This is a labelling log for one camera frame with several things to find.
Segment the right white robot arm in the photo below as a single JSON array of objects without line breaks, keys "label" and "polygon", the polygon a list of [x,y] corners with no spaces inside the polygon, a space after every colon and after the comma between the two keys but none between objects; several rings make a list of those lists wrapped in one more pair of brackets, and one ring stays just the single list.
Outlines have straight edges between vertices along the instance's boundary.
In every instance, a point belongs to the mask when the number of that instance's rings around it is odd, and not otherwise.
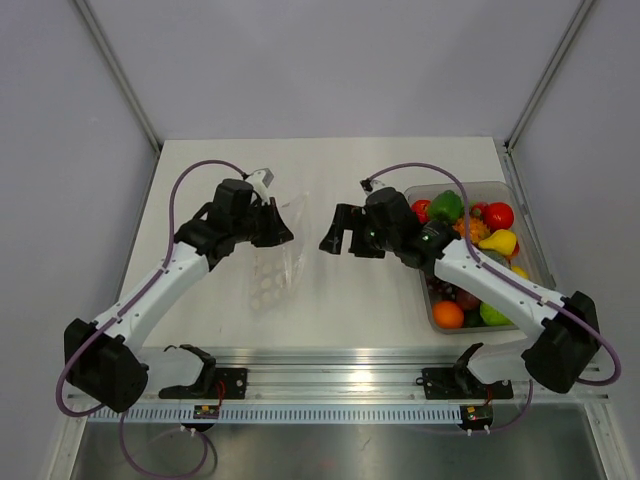
[{"label": "right white robot arm", "polygon": [[565,296],[537,285],[475,249],[448,224],[421,223],[391,187],[370,193],[363,206],[337,205],[320,250],[340,254],[346,232],[352,255],[382,258],[391,252],[404,265],[486,302],[524,334],[520,341],[469,347],[453,366],[455,387],[463,395],[522,380],[565,394],[600,348],[589,296]]}]

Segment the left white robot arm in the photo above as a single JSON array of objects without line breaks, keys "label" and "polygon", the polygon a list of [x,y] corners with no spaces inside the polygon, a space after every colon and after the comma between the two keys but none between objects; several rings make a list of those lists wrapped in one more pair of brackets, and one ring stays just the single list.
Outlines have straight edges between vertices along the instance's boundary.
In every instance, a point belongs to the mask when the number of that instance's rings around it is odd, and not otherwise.
[{"label": "left white robot arm", "polygon": [[223,180],[212,201],[172,236],[154,271],[94,320],[73,320],[64,331],[59,381],[117,413],[134,405],[148,382],[137,353],[171,307],[237,245],[271,248],[293,240],[268,193],[272,180],[268,169]]}]

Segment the clear dotted zip bag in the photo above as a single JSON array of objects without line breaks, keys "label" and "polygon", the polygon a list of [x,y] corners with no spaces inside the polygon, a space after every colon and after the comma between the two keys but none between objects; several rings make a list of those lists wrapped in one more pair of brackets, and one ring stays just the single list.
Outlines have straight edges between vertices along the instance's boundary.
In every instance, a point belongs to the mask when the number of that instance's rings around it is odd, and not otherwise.
[{"label": "clear dotted zip bag", "polygon": [[259,249],[253,256],[248,305],[255,314],[282,308],[294,296],[306,263],[309,238],[309,193],[301,193],[280,208],[294,239],[283,245]]}]

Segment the green bell pepper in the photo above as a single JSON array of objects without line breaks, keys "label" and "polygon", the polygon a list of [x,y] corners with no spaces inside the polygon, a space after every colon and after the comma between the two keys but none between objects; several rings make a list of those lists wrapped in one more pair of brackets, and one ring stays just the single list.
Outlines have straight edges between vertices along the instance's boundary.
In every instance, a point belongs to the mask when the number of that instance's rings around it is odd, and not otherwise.
[{"label": "green bell pepper", "polygon": [[456,223],[463,213],[463,201],[452,190],[446,190],[437,195],[427,209],[427,215],[430,220],[437,220],[446,224]]}]

